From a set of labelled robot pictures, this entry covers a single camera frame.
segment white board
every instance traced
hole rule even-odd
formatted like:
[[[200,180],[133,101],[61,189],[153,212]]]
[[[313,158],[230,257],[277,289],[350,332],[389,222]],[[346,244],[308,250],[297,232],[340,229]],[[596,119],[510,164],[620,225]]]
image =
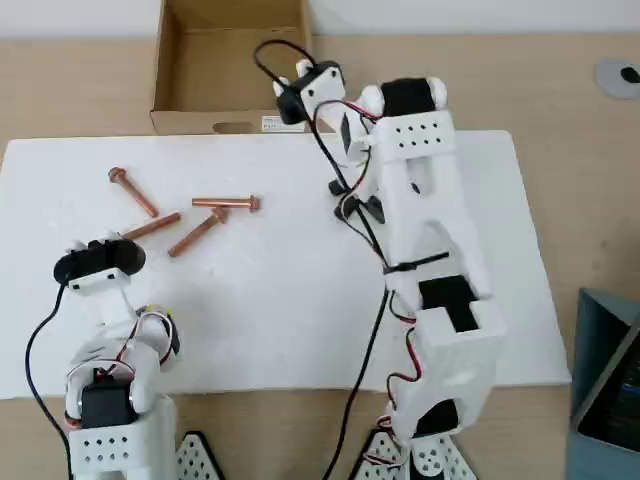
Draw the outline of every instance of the white board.
[[[461,132],[459,145],[467,203],[510,331],[498,383],[568,382],[511,137]],[[0,398],[28,395],[24,347],[52,307],[52,270],[65,249],[149,221],[109,183],[116,165],[161,215],[184,215],[139,241],[147,264],[128,289],[135,306],[173,310],[184,359],[163,377],[167,391],[353,385],[383,291],[381,267],[333,216],[333,172],[311,137],[41,139],[11,142],[0,174]],[[233,212],[183,256],[168,257],[207,216],[191,208],[192,197],[251,193],[262,197],[262,211]],[[101,321],[95,306],[67,292],[33,352],[43,394],[63,393],[68,362]],[[402,331],[385,316],[363,388],[382,391],[390,371],[410,371]]]

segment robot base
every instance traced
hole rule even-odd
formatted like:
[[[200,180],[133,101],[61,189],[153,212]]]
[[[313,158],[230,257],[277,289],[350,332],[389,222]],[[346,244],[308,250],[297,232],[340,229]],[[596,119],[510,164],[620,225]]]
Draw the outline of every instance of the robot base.
[[[176,452],[178,480],[225,480],[202,432],[187,432]]]
[[[406,452],[400,452],[389,434],[373,430],[363,449],[389,463],[399,462]],[[349,480],[477,480],[466,460],[449,435],[411,440],[410,458],[397,467],[371,463],[362,455]]]

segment table surface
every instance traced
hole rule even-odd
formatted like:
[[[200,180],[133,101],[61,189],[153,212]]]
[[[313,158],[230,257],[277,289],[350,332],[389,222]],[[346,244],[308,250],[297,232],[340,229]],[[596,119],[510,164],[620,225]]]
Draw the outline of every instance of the table surface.
[[[608,99],[592,80],[603,58],[640,63],[640,36],[318,37],[316,45],[320,58],[343,65],[352,96],[370,83],[435,75],[449,87],[459,129],[512,133],[570,356],[579,287],[640,299],[640,102]],[[154,48],[150,39],[0,42],[0,145],[152,134]],[[204,430],[227,478],[315,478],[346,395],[180,396],[179,431]],[[479,423],[458,436],[478,476],[563,478],[568,401],[566,387],[494,391]],[[346,478],[384,403],[360,395],[335,478]],[[62,412],[60,399],[50,404]],[[62,446],[34,402],[0,402],[0,418],[10,432],[0,440],[8,477],[62,478]]]

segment copper bolt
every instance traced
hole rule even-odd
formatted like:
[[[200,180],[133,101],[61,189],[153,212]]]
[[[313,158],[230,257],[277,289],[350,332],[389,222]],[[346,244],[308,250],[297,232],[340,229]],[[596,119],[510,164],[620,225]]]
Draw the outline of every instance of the copper bolt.
[[[218,223],[227,223],[229,213],[224,208],[214,208],[213,213],[204,222],[194,228],[189,235],[180,240],[173,248],[169,250],[170,257],[177,257],[191,246],[196,240],[204,235],[208,230]]]
[[[194,207],[227,207],[248,208],[250,212],[260,210],[260,199],[254,195],[249,198],[193,198],[191,205]]]
[[[181,215],[179,213],[172,213],[171,215],[154,220],[151,223],[147,223],[140,228],[131,230],[130,232],[122,235],[122,238],[126,238],[127,240],[136,240],[140,237],[144,237],[145,235],[149,235],[156,230],[160,230],[161,228],[168,227],[169,225],[179,222],[180,218]]]
[[[113,167],[109,170],[109,180],[111,180],[111,183],[117,183],[124,188],[126,192],[131,195],[133,199],[138,202],[138,204],[153,218],[158,216],[158,210],[156,210],[156,207],[151,205],[151,202],[131,184],[127,178],[127,171],[124,168]]]

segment cardboard box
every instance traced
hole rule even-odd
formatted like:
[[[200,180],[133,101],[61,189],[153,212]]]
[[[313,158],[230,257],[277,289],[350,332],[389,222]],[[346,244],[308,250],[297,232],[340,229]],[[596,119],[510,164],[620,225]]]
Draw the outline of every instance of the cardboard box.
[[[262,132],[263,116],[278,112],[271,80],[252,56],[270,38],[310,51],[306,0],[165,0],[150,112],[156,132]],[[278,45],[261,54],[274,73],[288,78],[295,78],[299,58]]]

